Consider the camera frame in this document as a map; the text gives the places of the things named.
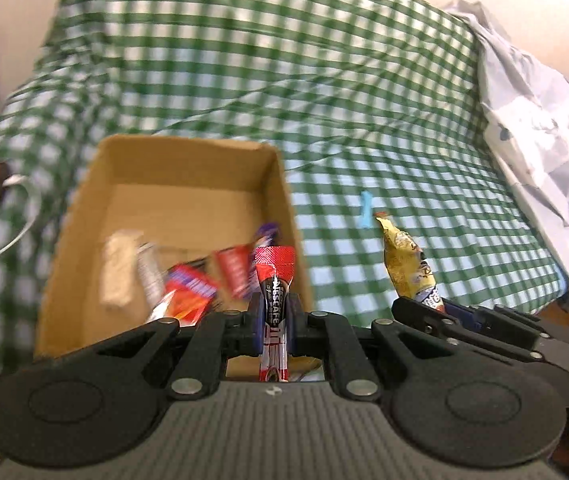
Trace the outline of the red white coffee stick sachet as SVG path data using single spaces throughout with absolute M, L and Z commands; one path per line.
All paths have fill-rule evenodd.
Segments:
M 287 307 L 295 271 L 292 246 L 257 248 L 255 270 L 264 300 L 263 348 L 260 352 L 260 381 L 287 382 Z

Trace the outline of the red chips packet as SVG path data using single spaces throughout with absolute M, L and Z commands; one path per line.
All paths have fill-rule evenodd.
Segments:
M 217 293 L 217 283 L 206 273 L 188 264 L 176 264 L 168 271 L 164 296 L 148 321 L 175 318 L 182 327 L 196 325 L 213 306 Z

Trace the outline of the red snack packet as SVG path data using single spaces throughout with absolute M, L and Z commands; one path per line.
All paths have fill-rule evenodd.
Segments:
M 249 300 L 251 298 L 250 256 L 249 245 L 231 246 L 216 250 L 213 254 L 226 290 L 234 299 Z

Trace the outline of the white patterned sheet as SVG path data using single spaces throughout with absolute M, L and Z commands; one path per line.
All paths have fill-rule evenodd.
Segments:
M 514 46 L 482 3 L 454 0 L 445 10 L 478 40 L 483 138 L 569 287 L 569 81 Z

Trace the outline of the gold candy wrapper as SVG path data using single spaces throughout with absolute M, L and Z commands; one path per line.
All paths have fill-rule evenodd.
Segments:
M 414 239 L 387 214 L 375 214 L 383 236 L 383 261 L 397 295 L 445 311 L 431 266 Z

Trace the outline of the blue candy wrapper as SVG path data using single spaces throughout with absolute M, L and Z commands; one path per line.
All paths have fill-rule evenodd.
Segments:
M 358 226 L 361 229 L 373 227 L 373 194 L 369 191 L 361 193 L 361 212 L 359 213 Z

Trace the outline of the beige rice cracker packet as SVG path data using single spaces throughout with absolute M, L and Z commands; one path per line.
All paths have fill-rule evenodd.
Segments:
M 123 309 L 132 302 L 142 232 L 117 230 L 103 243 L 99 299 L 110 309 Z

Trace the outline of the brown cardboard box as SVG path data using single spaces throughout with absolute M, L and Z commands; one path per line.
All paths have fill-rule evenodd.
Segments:
M 110 309 L 99 298 L 103 245 L 137 231 L 163 266 L 245 245 L 266 222 L 279 243 L 302 237 L 278 151 L 269 144 L 179 136 L 109 136 L 68 207 L 42 295 L 35 354 L 63 356 L 131 330 L 149 316 L 140 287 Z

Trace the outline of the green checkered cloth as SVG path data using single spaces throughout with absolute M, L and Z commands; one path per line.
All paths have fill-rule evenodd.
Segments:
M 60 0 L 0 113 L 0 373 L 33 353 L 68 202 L 111 134 L 281 153 L 318 307 L 368 324 L 394 299 L 361 193 L 427 254 L 441 294 L 536 312 L 567 288 L 483 139 L 480 46 L 421 0 Z

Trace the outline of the silver snack packet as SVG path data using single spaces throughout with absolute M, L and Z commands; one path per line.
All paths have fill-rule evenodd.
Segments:
M 137 268 L 144 296 L 149 307 L 154 309 L 164 297 L 165 271 L 158 262 L 153 244 L 143 243 L 138 247 Z

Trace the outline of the purple chocolate packet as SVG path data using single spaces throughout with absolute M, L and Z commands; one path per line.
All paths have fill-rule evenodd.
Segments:
M 253 242 L 249 245 L 249 294 L 260 290 L 260 282 L 255 270 L 255 254 L 258 248 L 269 247 L 277 244 L 279 226 L 276 222 L 267 222 L 260 226 L 254 235 Z

